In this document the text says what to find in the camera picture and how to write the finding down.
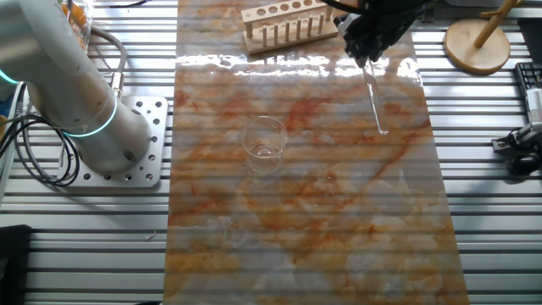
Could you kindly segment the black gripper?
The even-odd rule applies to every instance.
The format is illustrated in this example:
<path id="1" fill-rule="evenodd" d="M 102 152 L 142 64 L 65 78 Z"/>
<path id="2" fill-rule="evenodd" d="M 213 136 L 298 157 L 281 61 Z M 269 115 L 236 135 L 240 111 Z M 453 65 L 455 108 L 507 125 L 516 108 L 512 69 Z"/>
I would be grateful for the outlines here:
<path id="1" fill-rule="evenodd" d="M 368 13 L 343 14 L 335 18 L 335 26 L 346 43 L 345 52 L 357 64 L 365 64 L 368 58 L 377 61 L 429 8 L 426 0 L 359 0 L 357 4 Z M 369 54 L 362 42 L 365 36 L 362 25 L 364 30 L 376 35 Z"/>

